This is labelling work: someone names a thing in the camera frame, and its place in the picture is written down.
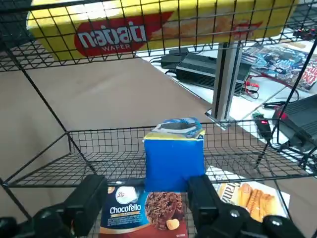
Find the black wire mesh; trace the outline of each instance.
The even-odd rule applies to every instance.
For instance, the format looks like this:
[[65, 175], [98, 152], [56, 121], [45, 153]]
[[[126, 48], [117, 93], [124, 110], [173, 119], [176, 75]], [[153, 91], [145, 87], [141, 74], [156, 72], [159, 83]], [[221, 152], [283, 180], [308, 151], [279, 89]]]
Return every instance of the black wire mesh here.
[[[1, 0], [0, 71], [160, 56], [182, 46], [211, 51], [222, 41], [231, 41], [232, 48], [294, 42], [302, 39], [293, 31], [314, 27], [317, 19], [317, 1], [250, 0], [242, 7], [232, 0], [227, 8], [215, 1], [208, 14], [197, 7], [200, 1], [193, 1], [184, 16], [180, 0], [135, 0], [128, 6], [123, 0], [36, 1], [32, 6], [30, 1]], [[172, 11], [166, 10], [169, 5]], [[155, 14], [149, 14], [149, 6]], [[138, 16], [131, 15], [133, 9]], [[265, 17], [257, 22], [259, 15]]]
[[[223, 130], [216, 123], [203, 124], [206, 130], [204, 157], [209, 176], [216, 182], [289, 179], [317, 175], [314, 156], [302, 163], [303, 154], [292, 150], [279, 151], [277, 134], [268, 145], [259, 137], [254, 121], [226, 122]], [[146, 176], [146, 155], [143, 137], [153, 127], [107, 130], [78, 130], [70, 135], [80, 149], [70, 144], [70, 152], [37, 170], [16, 179], [10, 187], [74, 187], [88, 174], [90, 165], [110, 183], [129, 184]]]

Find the blue package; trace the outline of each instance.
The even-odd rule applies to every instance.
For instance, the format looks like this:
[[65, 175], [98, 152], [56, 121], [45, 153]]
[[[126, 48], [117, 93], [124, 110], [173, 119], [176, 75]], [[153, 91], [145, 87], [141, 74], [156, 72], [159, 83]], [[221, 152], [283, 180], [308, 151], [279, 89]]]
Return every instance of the blue package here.
[[205, 174], [204, 134], [196, 118], [168, 119], [148, 133], [145, 190], [186, 192], [189, 177]]

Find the metal pole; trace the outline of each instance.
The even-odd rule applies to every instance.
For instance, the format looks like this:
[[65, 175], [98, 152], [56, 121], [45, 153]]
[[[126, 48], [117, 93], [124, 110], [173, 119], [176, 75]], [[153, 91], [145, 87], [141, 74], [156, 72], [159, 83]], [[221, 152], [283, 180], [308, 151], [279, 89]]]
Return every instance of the metal pole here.
[[211, 119], [215, 121], [229, 118], [242, 55], [242, 49], [239, 47], [240, 44], [234, 42], [219, 44], [211, 108]]
[[19, 200], [14, 196], [12, 191], [8, 188], [7, 184], [3, 182], [3, 180], [0, 178], [0, 185], [5, 190], [5, 192], [9, 195], [9, 197], [12, 199], [12, 201], [15, 203], [15, 205], [20, 209], [20, 211], [23, 213], [23, 215], [29, 220], [32, 220], [32, 217], [30, 214], [25, 210], [23, 205], [19, 202]]

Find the black electronic device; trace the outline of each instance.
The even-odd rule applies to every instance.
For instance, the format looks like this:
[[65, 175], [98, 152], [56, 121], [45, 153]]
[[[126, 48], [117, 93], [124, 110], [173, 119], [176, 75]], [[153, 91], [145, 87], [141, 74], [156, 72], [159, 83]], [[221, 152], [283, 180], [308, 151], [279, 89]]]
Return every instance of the black electronic device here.
[[243, 207], [221, 201], [207, 175], [189, 179], [188, 204], [195, 238], [304, 238], [287, 218], [265, 216], [260, 223]]
[[0, 218], [1, 238], [73, 238], [87, 236], [108, 193], [102, 175], [87, 175], [63, 202], [39, 211], [30, 221], [17, 224]]
[[[278, 119], [282, 107], [276, 108], [273, 119]], [[289, 139], [287, 146], [309, 151], [317, 145], [317, 95], [287, 105], [281, 115], [279, 130]]]
[[[240, 64], [234, 95], [240, 96], [251, 66]], [[189, 53], [176, 67], [176, 77], [179, 81], [213, 89], [216, 74], [216, 59]]]
[[270, 141], [272, 139], [272, 131], [269, 126], [269, 122], [264, 118], [263, 114], [254, 113], [252, 114], [255, 124], [257, 125], [258, 133], [260, 138]]
[[[207, 175], [190, 177], [187, 194], [197, 230], [195, 238], [304, 238], [287, 218], [265, 216], [260, 223], [243, 207], [221, 201]], [[17, 224], [14, 218], [0, 218], [0, 237], [87, 236], [106, 195], [104, 176], [88, 175], [65, 202], [42, 209], [28, 222]]]

